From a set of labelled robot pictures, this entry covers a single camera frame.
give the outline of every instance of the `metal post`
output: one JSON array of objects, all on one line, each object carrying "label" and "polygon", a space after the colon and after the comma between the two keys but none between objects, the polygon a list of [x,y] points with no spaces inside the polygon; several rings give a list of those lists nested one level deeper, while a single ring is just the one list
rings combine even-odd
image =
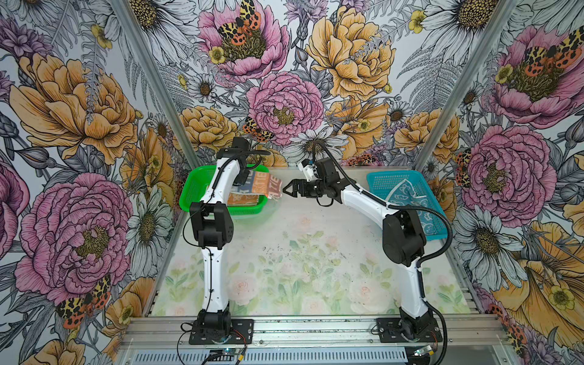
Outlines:
[{"label": "metal post", "polygon": [[446,130],[450,120],[456,113],[456,109],[458,108],[460,101],[464,98],[468,88],[471,86],[473,76],[477,74],[479,66],[488,56],[493,43],[499,39],[503,26],[507,21],[509,21],[511,14],[515,10],[516,3],[516,0],[500,0],[497,4],[491,16],[491,20],[487,24],[485,31],[479,39],[475,51],[469,56],[468,62],[456,80],[454,89],[452,89],[452,94],[450,94],[450,97],[446,101],[444,108],[442,108],[442,112],[438,117],[436,126],[432,130],[432,133],[430,133],[430,137],[418,154],[416,162],[413,166],[414,170],[421,171],[424,164],[430,158],[430,155],[432,155],[432,152],[440,141],[440,137],[442,137],[442,134]]},{"label": "metal post", "polygon": [[134,16],[134,12],[127,0],[116,0],[110,2],[117,18],[120,22],[121,28],[126,35],[126,39],[132,46],[132,55],[140,64],[144,74],[148,78],[152,89],[156,93],[158,100],[164,110],[164,114],[171,125],[172,131],[175,133],[176,139],[185,154],[187,161],[191,168],[202,166],[203,164],[194,153],[194,149],[186,135],[185,128],[178,118],[176,106],[171,98],[164,80],[162,79],[158,66],[154,60],[154,56],[150,52],[150,47],[146,43],[140,25]]}]

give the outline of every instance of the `basket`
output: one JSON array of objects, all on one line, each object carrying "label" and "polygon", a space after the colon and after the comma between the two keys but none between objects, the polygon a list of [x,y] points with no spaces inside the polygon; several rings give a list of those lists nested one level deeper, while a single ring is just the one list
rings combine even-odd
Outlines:
[{"label": "basket", "polygon": [[[390,193],[391,189],[393,189],[397,184],[401,183],[404,179],[408,179],[412,183],[413,188],[416,191],[416,195],[428,196],[427,201],[429,206],[427,206],[427,208],[432,208],[439,213],[444,214],[444,211],[440,207],[440,204],[438,204],[438,201],[430,189],[430,186],[428,186],[428,183],[426,183],[423,175],[418,171],[382,171],[371,172],[367,174],[369,191],[382,199],[385,199],[387,194]],[[418,212],[420,215],[420,220],[423,220],[423,217],[421,216],[422,213],[423,212]],[[433,214],[431,214],[430,217],[432,220],[432,225],[427,225],[424,227],[426,239],[431,241],[433,239],[446,238],[447,233],[444,223],[442,223],[440,218]]]},{"label": "basket", "polygon": [[[192,170],[189,177],[186,179],[185,187],[180,195],[179,205],[182,210],[189,212],[190,204],[194,201],[201,201],[205,191],[213,180],[215,170],[214,165],[200,166]],[[264,165],[259,165],[256,168],[259,172],[270,172]],[[267,203],[267,197],[260,195],[258,205],[253,207],[227,207],[231,215],[250,215],[257,214],[262,211],[263,206]]]}]

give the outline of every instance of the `blue plastic basket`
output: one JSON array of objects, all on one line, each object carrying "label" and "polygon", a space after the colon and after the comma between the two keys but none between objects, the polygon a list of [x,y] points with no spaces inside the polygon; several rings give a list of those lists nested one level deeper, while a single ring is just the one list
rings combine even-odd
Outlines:
[{"label": "blue plastic basket", "polygon": [[[444,214],[444,211],[440,207],[440,204],[438,204],[430,186],[428,186],[428,183],[426,183],[426,180],[418,171],[382,171],[367,174],[369,191],[382,199],[385,199],[391,189],[401,183],[404,179],[408,179],[412,183],[414,190],[416,190],[416,195],[427,195],[427,202],[429,203],[428,208],[432,208]],[[418,212],[418,214],[420,215],[420,220],[423,219],[421,216],[423,212]],[[435,215],[431,214],[430,216],[433,224],[427,225],[424,228],[426,239],[430,241],[433,239],[446,238],[447,234],[444,223],[442,223],[442,221]]]}]

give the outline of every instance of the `green basket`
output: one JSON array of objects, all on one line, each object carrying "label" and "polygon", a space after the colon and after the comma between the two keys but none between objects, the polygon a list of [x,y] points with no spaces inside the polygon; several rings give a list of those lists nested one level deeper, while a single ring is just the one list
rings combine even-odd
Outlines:
[{"label": "green basket", "polygon": [[[186,179],[185,187],[180,195],[179,205],[180,208],[186,212],[190,209],[190,204],[194,201],[201,201],[205,191],[207,191],[208,186],[213,180],[215,175],[215,170],[217,169],[214,165],[200,166],[192,170],[189,177]],[[256,168],[259,172],[270,172],[264,165],[259,165]],[[262,211],[263,206],[267,203],[267,197],[265,195],[260,195],[258,200],[258,205],[253,207],[227,207],[227,210],[232,215],[250,215],[257,214]]]}]

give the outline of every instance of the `pink peony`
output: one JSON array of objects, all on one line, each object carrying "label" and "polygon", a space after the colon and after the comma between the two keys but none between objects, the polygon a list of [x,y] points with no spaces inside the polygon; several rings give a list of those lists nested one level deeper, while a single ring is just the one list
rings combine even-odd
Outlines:
[{"label": "pink peony", "polygon": [[288,72],[270,74],[248,93],[249,116],[274,134],[272,142],[290,144],[290,137],[322,123],[324,107],[318,88]]},{"label": "pink peony", "polygon": [[507,54],[499,59],[497,83],[491,93],[484,94],[483,108],[497,115],[505,115],[515,123],[530,123],[537,129],[554,126],[584,103],[584,57],[578,58],[566,69],[546,67],[536,77],[525,74],[525,51],[534,46],[550,49],[559,45],[568,33],[546,34],[544,27],[527,27]]},{"label": "pink peony", "polygon": [[[270,71],[282,69],[286,63],[290,42],[286,26],[280,27],[278,20],[274,20],[274,14],[269,6],[264,10],[258,1],[254,3],[255,11],[261,16],[260,37],[265,41],[265,50],[261,57],[227,59],[219,63],[217,66],[222,74],[231,82],[245,82],[248,79],[262,78]],[[199,37],[203,39],[202,42],[199,42],[201,50],[208,53],[213,47],[223,47],[223,38],[217,29],[226,23],[234,23],[238,16],[239,4],[235,10],[225,8],[224,12],[219,12],[213,8],[213,12],[202,12],[199,15],[199,29],[201,31]]]},{"label": "pink peony", "polygon": [[499,216],[506,227],[529,223],[554,194],[557,176],[549,155],[543,136],[527,126],[489,127],[471,149],[464,203]]},{"label": "pink peony", "polygon": [[130,264],[124,250],[132,213],[120,186],[97,173],[40,193],[22,219],[27,256],[16,267],[16,287],[60,303],[90,292],[106,275],[117,284]]},{"label": "pink peony", "polygon": [[6,255],[16,232],[18,215],[29,203],[29,188],[14,169],[0,161],[0,259]]}]

